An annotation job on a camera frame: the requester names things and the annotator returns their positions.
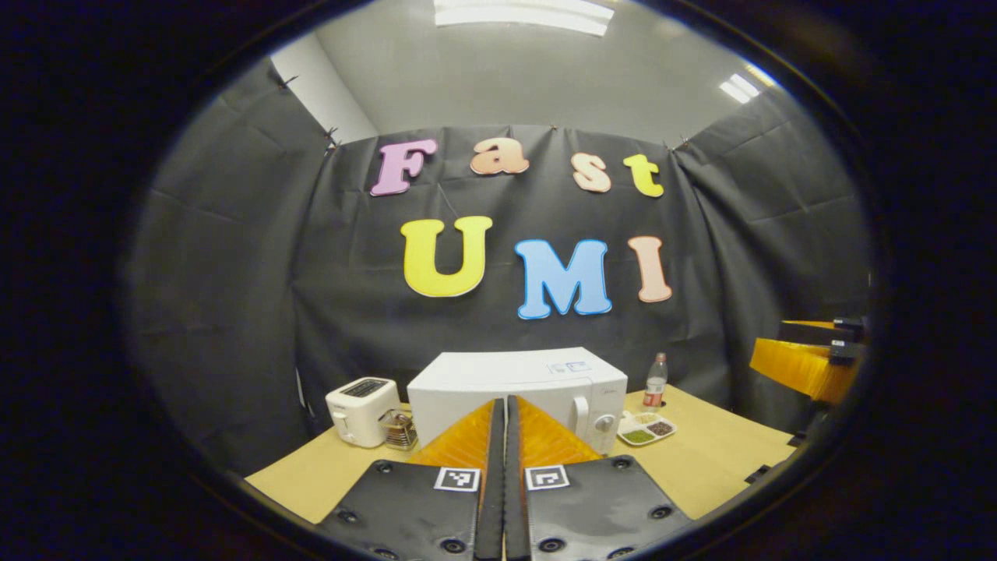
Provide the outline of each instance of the microwave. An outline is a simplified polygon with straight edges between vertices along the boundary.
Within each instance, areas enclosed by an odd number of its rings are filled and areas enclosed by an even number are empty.
[[[513,352],[443,352],[408,385],[423,445],[483,404],[519,395],[596,452],[613,446],[626,375],[583,347]]]

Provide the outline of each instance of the letter u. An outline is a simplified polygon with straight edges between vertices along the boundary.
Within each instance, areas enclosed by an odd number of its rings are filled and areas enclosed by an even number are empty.
[[[454,228],[464,233],[464,263],[452,275],[436,269],[436,237],[444,224],[438,220],[411,221],[402,225],[405,237],[405,282],[424,296],[459,296],[475,289],[485,276],[485,230],[488,217],[463,217]]]

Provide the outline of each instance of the ceiling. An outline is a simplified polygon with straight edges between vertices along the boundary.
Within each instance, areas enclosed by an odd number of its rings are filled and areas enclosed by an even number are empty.
[[[741,58],[638,4],[596,3],[615,10],[601,38],[521,24],[438,29],[433,0],[379,0],[315,34],[382,134],[551,124],[677,146],[740,105],[719,85],[753,78]]]

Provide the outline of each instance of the toaster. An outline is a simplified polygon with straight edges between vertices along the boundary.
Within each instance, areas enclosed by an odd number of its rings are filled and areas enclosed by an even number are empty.
[[[372,376],[330,391],[325,396],[325,404],[339,437],[364,448],[384,442],[378,419],[401,406],[395,381]]]

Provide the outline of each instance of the microwave handle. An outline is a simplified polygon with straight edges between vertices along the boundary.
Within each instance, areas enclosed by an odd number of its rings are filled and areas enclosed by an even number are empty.
[[[588,426],[588,400],[582,396],[574,398],[574,433],[578,438],[585,438],[585,428]]]

